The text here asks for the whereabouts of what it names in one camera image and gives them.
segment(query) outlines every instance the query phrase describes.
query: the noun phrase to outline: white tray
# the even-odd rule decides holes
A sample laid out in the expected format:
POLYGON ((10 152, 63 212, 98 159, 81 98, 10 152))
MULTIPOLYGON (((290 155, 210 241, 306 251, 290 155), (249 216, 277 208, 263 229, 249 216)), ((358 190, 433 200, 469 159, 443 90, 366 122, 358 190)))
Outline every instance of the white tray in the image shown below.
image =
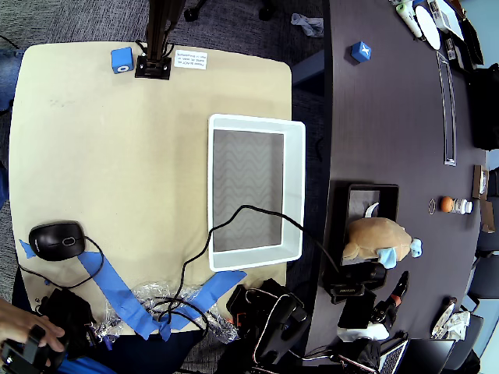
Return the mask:
MULTIPOLYGON (((305 125, 280 119, 212 115, 208 130, 208 229, 243 204, 276 210, 303 224, 305 125)), ((302 232, 286 220, 243 210, 214 232, 213 271, 293 261, 302 232)))

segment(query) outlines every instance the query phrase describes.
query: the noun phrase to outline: person's arm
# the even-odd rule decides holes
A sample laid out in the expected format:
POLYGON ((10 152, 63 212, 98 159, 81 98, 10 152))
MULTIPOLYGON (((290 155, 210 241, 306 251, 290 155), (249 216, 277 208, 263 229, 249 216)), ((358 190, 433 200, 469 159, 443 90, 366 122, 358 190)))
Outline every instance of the person's arm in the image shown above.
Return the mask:
POLYGON ((64 351, 64 346, 58 340, 58 337, 64 336, 64 330, 61 327, 49 322, 46 316, 35 316, 0 298, 0 344, 7 339, 26 343, 28 334, 34 325, 45 330, 45 336, 40 341, 39 347, 48 344, 54 351, 64 351))

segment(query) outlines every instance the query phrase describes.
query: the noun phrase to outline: blue cube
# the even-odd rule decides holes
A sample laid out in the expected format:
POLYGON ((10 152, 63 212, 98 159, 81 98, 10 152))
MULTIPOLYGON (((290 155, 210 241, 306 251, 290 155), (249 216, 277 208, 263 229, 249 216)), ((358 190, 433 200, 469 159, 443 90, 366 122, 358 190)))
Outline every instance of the blue cube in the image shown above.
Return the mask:
POLYGON ((358 62, 368 61, 371 58, 371 48, 369 45, 360 41, 352 46, 352 57, 358 62))
POLYGON ((111 51, 111 66, 115 74, 133 70, 132 48, 127 47, 111 51))

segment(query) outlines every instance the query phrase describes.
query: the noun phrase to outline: white paper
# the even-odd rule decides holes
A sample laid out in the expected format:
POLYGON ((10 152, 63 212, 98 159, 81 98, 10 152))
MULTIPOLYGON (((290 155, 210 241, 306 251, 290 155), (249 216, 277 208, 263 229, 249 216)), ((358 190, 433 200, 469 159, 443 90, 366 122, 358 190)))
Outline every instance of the white paper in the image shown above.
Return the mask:
POLYGON ((206 52, 194 52, 194 51, 175 51, 175 63, 176 68, 188 68, 188 69, 202 69, 206 70, 206 64, 208 62, 208 53, 206 52))

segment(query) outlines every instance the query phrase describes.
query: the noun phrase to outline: plush toy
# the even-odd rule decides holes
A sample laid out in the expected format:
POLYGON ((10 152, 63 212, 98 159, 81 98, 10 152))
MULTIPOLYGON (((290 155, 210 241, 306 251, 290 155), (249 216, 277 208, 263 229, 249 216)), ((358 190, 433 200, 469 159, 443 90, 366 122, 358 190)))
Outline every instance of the plush toy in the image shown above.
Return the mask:
POLYGON ((421 241, 412 239, 402 226, 387 218, 361 218, 349 225, 350 242, 343 250, 343 259, 377 259, 391 269, 411 252, 421 256, 421 241))

